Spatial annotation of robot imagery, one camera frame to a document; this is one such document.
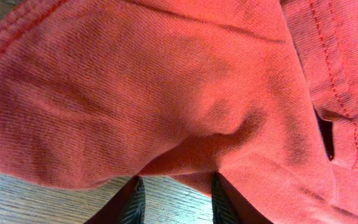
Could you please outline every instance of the wood grain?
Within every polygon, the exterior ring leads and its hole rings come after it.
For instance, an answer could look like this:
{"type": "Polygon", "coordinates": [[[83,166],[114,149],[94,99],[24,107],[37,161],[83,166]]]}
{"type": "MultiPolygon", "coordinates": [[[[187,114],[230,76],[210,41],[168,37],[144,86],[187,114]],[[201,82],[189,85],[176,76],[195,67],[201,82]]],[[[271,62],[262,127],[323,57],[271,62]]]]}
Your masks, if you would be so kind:
{"type": "MultiPolygon", "coordinates": [[[[21,0],[0,0],[0,20],[21,0]]],[[[0,175],[0,223],[83,223],[129,180],[95,189],[47,189],[0,175]]],[[[144,179],[145,223],[212,223],[211,199],[169,177],[144,179]]]]}

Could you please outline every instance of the clothing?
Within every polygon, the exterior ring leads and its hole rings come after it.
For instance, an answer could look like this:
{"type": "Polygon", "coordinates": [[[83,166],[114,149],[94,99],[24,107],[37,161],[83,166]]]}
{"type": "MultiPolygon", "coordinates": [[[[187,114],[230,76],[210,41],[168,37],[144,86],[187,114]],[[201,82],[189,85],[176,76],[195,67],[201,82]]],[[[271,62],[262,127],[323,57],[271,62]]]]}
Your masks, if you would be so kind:
{"type": "Polygon", "coordinates": [[[274,223],[358,223],[358,1],[27,0],[0,22],[0,173],[208,194],[216,170],[274,223]]]}

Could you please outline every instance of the wooden surface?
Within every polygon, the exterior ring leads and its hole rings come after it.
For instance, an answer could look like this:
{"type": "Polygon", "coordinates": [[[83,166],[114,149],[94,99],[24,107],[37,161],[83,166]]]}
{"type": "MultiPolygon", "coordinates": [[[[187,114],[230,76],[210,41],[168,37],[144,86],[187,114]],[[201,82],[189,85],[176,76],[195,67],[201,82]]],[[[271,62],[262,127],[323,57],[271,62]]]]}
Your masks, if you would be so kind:
{"type": "MultiPolygon", "coordinates": [[[[0,0],[0,20],[20,0],[0,0]]],[[[83,223],[129,178],[87,191],[46,189],[0,175],[0,223],[83,223]]],[[[169,177],[144,179],[145,223],[212,223],[211,199],[169,177]]]]}

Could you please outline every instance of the wooden table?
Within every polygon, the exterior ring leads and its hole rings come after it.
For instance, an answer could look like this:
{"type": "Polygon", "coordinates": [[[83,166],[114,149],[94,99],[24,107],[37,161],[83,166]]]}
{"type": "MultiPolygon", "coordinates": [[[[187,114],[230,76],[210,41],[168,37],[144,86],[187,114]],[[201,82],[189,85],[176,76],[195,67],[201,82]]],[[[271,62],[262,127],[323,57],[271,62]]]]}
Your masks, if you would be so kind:
{"type": "MultiPolygon", "coordinates": [[[[0,20],[21,0],[0,0],[0,20]]],[[[129,178],[87,191],[46,189],[0,175],[0,223],[83,223],[129,178]]],[[[169,177],[144,179],[145,223],[212,223],[211,199],[169,177]]]]}

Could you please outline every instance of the red garment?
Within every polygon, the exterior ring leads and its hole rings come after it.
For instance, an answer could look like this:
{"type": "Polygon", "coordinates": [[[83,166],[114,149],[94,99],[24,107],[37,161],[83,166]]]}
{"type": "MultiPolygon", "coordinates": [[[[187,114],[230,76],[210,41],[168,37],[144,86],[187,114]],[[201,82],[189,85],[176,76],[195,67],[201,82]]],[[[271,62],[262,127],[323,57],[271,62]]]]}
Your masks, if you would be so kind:
{"type": "Polygon", "coordinates": [[[28,0],[0,22],[0,173],[208,192],[215,170],[274,223],[358,223],[358,1],[28,0]]]}

